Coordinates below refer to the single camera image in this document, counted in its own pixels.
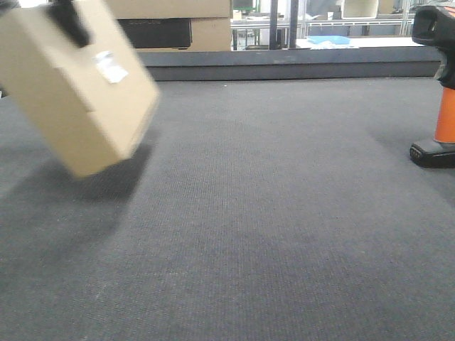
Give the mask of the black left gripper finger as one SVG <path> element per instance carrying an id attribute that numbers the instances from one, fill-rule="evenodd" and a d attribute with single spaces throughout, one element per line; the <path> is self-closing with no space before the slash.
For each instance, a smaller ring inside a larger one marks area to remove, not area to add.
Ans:
<path id="1" fill-rule="evenodd" d="M 78 48 L 91 44 L 90 33 L 83 25 L 73 1 L 51 1 L 47 13 Z"/>

